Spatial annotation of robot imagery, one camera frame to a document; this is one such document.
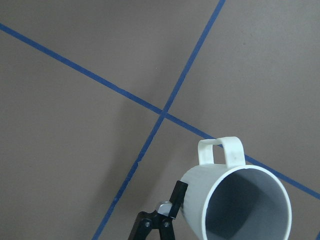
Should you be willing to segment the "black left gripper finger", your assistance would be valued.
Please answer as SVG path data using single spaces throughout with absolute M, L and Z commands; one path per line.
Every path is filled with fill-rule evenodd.
M 168 216 L 175 219 L 178 215 L 179 209 L 184 202 L 185 194 L 188 184 L 178 180 L 174 186 L 169 201 L 171 202 L 171 209 Z

